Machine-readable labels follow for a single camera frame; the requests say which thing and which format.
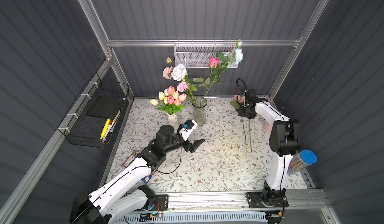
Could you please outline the pale pink rose stem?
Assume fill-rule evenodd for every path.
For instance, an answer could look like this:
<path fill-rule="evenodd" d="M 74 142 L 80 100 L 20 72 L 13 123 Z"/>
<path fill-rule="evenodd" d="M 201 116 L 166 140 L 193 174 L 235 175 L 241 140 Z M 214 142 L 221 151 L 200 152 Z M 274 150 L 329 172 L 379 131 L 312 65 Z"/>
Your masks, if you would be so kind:
<path fill-rule="evenodd" d="M 249 142 L 250 142 L 250 152 L 252 153 L 253 152 L 253 147 L 252 147 L 252 120 L 251 119 L 248 119 L 249 121 L 249 124 L 248 124 L 248 128 L 249 128 Z"/>

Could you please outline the large pink rose stem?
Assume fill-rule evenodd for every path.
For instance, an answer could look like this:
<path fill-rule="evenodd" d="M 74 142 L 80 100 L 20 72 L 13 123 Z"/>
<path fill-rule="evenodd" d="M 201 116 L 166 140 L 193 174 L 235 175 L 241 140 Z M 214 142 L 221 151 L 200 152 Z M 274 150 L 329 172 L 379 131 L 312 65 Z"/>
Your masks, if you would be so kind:
<path fill-rule="evenodd" d="M 230 105 L 235 108 L 235 110 L 238 112 L 238 115 L 241 117 L 241 123 L 242 123 L 242 127 L 243 127 L 244 138 L 245 138 L 245 150 L 247 153 L 248 152 L 247 134 L 246 134 L 246 130 L 245 130 L 244 119 L 243 119 L 242 115 L 240 114 L 240 108 L 245 105 L 245 102 L 246 102 L 245 96 L 235 94 L 234 95 L 234 101 L 230 101 Z"/>

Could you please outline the pink carnation stem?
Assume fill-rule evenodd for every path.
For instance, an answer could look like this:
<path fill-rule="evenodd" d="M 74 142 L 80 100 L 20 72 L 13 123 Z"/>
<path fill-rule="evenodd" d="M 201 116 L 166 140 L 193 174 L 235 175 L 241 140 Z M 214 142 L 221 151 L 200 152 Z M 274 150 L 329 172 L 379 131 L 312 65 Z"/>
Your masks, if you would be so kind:
<path fill-rule="evenodd" d="M 192 104 L 197 104 L 197 99 L 193 94 L 193 92 L 197 91 L 196 85 L 191 84 L 189 81 L 182 81 L 177 85 L 177 91 L 185 94 L 186 99 L 189 100 Z"/>

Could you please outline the hot pink rose stem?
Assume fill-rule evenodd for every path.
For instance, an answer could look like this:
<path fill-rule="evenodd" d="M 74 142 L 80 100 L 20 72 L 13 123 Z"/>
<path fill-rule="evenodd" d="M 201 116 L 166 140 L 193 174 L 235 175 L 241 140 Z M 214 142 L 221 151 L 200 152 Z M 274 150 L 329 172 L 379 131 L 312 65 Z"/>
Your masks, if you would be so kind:
<path fill-rule="evenodd" d="M 210 58 L 209 62 L 209 69 L 210 69 L 210 75 L 207 78 L 193 78 L 192 81 L 194 83 L 197 83 L 198 87 L 206 87 L 206 93 L 205 96 L 207 97 L 210 90 L 212 89 L 212 86 L 215 83 L 218 83 L 221 81 L 221 75 L 228 70 L 229 66 L 229 58 L 227 56 L 219 56 L 219 57 L 213 57 Z"/>

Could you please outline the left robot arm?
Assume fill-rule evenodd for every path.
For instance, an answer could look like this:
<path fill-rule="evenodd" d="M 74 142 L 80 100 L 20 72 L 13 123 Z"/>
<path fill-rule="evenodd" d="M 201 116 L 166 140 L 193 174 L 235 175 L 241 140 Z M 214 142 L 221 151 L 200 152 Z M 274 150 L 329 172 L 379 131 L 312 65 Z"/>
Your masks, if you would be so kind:
<path fill-rule="evenodd" d="M 73 201 L 71 224 L 112 224 L 136 210 L 149 210 L 155 203 L 155 192 L 139 183 L 157 171 L 174 150 L 195 152 L 204 139 L 190 142 L 189 136 L 198 127 L 187 120 L 178 129 L 162 126 L 156 136 L 133 159 L 128 167 L 101 188 L 86 195 L 79 194 Z"/>

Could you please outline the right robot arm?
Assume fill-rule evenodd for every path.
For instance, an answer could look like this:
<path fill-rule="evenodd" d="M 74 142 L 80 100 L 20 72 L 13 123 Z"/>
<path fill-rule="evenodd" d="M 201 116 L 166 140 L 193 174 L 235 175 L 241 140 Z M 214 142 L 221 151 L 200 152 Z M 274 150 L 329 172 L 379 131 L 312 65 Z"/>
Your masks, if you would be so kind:
<path fill-rule="evenodd" d="M 253 119 L 258 114 L 272 126 L 269 145 L 274 154 L 270 172 L 262 190 L 261 202 L 266 207 L 274 207 L 279 204 L 285 207 L 285 180 L 289 164 L 300 147 L 300 124 L 298 120 L 281 114 L 267 99 L 259 98 L 255 90 L 246 89 L 244 94 L 245 100 L 242 103 L 239 97 L 236 97 L 239 115 Z"/>

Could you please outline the white ribbed ceramic vase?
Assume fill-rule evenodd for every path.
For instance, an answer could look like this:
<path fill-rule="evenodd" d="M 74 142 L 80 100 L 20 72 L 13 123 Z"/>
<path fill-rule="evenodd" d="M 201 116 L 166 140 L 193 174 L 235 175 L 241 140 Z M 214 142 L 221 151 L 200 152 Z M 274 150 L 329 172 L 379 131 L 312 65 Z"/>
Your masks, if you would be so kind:
<path fill-rule="evenodd" d="M 167 114 L 169 125 L 174 128 L 174 131 L 177 131 L 179 127 L 177 114 Z"/>

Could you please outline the clear ribbed glass vase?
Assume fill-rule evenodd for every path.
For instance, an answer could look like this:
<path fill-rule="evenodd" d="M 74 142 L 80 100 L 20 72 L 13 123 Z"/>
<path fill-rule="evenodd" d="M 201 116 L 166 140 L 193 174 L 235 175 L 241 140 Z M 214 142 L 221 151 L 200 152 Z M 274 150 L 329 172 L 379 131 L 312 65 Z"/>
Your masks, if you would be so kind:
<path fill-rule="evenodd" d="M 207 106 L 208 101 L 205 97 L 196 97 L 192 103 L 194 107 L 192 119 L 196 121 L 198 126 L 203 126 L 206 123 L 206 112 L 205 107 Z"/>

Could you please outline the tulip bouquet pink and yellow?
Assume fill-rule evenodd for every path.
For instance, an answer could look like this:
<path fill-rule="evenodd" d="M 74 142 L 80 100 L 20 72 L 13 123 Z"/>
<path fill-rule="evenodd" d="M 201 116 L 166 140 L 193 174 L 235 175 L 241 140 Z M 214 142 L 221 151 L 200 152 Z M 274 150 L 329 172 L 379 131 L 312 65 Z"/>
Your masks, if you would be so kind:
<path fill-rule="evenodd" d="M 154 106 L 155 110 L 163 111 L 169 115 L 173 115 L 185 108 L 183 103 L 187 99 L 187 94 L 180 93 L 173 86 L 159 92 L 158 99 L 151 99 L 150 103 Z"/>

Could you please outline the white rose stem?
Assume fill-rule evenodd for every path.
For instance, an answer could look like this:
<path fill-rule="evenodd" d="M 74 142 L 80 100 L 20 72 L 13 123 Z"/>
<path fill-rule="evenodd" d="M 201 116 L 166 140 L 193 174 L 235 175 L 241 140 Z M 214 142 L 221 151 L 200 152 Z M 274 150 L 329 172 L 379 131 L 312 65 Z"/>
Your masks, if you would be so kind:
<path fill-rule="evenodd" d="M 186 64 L 178 64 L 176 66 L 172 66 L 172 59 L 168 57 L 166 59 L 166 62 L 169 66 L 165 67 L 163 70 L 163 78 L 168 80 L 175 80 L 175 81 L 182 81 L 186 78 L 188 71 L 187 71 L 187 65 Z"/>

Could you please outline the light blue rose stem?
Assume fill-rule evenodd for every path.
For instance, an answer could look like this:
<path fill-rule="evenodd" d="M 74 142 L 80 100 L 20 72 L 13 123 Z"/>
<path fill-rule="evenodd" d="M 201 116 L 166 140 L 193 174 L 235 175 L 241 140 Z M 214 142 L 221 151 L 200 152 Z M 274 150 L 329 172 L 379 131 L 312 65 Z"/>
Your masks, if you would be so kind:
<path fill-rule="evenodd" d="M 236 45 L 228 52 L 224 53 L 225 61 L 228 68 L 237 68 L 243 61 L 244 55 L 242 52 L 243 41 L 239 39 Z"/>

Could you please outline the blue illustrated book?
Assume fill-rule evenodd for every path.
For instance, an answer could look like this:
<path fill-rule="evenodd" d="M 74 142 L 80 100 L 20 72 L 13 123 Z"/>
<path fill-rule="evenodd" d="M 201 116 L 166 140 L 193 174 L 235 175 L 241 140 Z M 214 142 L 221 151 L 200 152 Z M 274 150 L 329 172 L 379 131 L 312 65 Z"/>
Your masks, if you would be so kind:
<path fill-rule="evenodd" d="M 157 168 L 145 159 L 147 153 L 141 155 L 141 152 L 141 148 L 136 148 L 122 163 L 122 167 L 129 171 L 133 180 L 137 181 L 135 184 L 147 184 L 157 172 Z"/>

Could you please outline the clear jar blue lid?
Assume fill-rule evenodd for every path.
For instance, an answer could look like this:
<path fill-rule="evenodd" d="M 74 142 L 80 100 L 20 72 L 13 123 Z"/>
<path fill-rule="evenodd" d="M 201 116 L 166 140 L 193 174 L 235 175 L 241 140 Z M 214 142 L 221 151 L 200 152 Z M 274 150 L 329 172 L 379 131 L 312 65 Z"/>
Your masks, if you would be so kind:
<path fill-rule="evenodd" d="M 310 150 L 302 150 L 294 155 L 288 168 L 288 175 L 293 175 L 307 166 L 313 165 L 318 161 L 317 155 Z"/>

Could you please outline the black notebook in basket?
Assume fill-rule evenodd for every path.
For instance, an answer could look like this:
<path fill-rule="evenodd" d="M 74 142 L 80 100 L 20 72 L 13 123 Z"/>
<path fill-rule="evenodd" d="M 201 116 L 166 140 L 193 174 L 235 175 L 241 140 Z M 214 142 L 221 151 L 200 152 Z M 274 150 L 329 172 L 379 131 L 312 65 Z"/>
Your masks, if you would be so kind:
<path fill-rule="evenodd" d="M 114 119 L 125 104 L 125 100 L 99 96 L 87 111 L 87 116 Z"/>

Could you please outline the yellow marker in basket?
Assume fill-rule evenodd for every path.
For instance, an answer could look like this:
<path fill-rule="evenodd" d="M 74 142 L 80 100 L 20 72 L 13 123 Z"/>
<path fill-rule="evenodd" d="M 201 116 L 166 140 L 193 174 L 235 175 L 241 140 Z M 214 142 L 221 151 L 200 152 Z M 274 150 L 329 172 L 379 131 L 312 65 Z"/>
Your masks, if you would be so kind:
<path fill-rule="evenodd" d="M 107 130 L 109 128 L 109 125 L 110 125 L 110 122 L 111 122 L 111 119 L 108 119 L 103 127 L 103 130 L 101 132 L 101 136 L 100 136 L 100 140 L 103 140 L 106 133 L 107 133 Z"/>

